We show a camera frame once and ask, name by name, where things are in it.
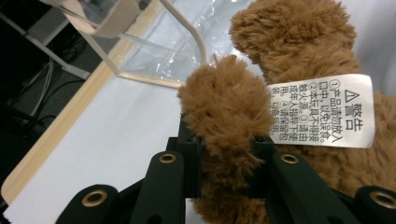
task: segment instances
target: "stuffed animal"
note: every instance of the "stuffed animal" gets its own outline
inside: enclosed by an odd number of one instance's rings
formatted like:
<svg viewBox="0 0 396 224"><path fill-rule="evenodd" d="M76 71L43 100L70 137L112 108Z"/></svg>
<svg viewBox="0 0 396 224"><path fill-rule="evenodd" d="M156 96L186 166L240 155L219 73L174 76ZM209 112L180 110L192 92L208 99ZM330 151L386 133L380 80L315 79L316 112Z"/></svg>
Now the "stuffed animal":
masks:
<svg viewBox="0 0 396 224"><path fill-rule="evenodd" d="M352 51L356 34L333 0L257 0L233 16L230 35L266 83L228 56L198 68L179 89L185 119L206 145L202 199L194 201L195 209L209 223L265 223L265 200L243 193L246 177L261 162L249 141L269 134L274 122L265 85L360 73ZM378 92L374 102L370 148L276 149L304 156L329 187L347 195L372 185L396 191L396 98Z"/></svg>

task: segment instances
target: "metal screw hole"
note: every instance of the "metal screw hole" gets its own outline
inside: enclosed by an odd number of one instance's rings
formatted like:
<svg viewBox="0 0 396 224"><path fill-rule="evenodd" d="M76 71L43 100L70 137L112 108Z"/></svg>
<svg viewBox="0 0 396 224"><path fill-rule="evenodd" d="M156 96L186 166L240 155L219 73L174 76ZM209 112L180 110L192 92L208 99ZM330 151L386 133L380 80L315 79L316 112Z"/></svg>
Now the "metal screw hole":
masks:
<svg viewBox="0 0 396 224"><path fill-rule="evenodd" d="M107 192L102 189L91 191L82 199L82 204L86 207L95 207L107 199Z"/></svg>

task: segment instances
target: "white fabric tag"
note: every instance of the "white fabric tag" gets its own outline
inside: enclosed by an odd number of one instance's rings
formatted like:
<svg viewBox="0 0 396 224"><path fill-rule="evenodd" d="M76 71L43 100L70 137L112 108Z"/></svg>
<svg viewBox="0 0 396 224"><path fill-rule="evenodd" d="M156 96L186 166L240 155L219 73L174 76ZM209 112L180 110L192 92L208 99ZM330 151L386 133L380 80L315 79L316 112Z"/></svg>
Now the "white fabric tag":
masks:
<svg viewBox="0 0 396 224"><path fill-rule="evenodd" d="M370 147L375 135L369 76L349 74L268 86L276 144Z"/></svg>

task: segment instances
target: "teddy bear ear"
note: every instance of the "teddy bear ear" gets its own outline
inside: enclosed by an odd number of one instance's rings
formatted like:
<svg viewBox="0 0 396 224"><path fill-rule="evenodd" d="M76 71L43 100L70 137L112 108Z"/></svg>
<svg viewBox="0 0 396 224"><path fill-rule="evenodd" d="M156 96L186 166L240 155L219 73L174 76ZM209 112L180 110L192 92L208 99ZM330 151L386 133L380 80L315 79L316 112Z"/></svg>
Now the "teddy bear ear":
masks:
<svg viewBox="0 0 396 224"><path fill-rule="evenodd" d="M352 49L356 33L347 23L348 15L333 0L265 0L236 13L230 35L235 48L268 73L274 70L268 63L290 58L329 35L336 37L332 45Z"/></svg>

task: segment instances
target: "white surface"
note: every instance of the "white surface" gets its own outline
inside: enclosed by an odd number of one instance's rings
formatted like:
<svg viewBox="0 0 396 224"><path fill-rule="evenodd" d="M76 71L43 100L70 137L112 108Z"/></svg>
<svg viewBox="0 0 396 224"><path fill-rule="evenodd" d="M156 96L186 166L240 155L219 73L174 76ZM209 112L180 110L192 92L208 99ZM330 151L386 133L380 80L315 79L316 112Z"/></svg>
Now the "white surface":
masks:
<svg viewBox="0 0 396 224"><path fill-rule="evenodd" d="M355 55L374 91L396 95L396 1L343 0L358 38Z"/></svg>
<svg viewBox="0 0 396 224"><path fill-rule="evenodd" d="M13 223L54 223L81 189L132 185L168 137L177 136L179 113L177 90L112 77L6 216Z"/></svg>
<svg viewBox="0 0 396 224"><path fill-rule="evenodd" d="M396 94L396 1L345 0L355 50L375 90ZM6 211L13 223L53 223L81 189L124 189L142 178L150 157L177 136L177 90L111 78ZM186 223L202 223L191 211Z"/></svg>

